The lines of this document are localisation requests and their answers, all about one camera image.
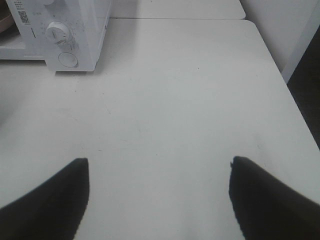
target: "white tabletop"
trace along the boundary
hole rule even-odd
[[[0,207],[77,157],[76,240],[243,239],[230,162],[320,203],[320,151],[254,24],[111,19],[93,73],[0,62]]]
[[[244,19],[239,0],[113,0],[112,18]]]

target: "microwave oven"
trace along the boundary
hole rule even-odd
[[[112,0],[0,0],[0,59],[94,71]]]

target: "white wall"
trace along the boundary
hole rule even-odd
[[[240,0],[289,81],[320,25],[320,0]]]

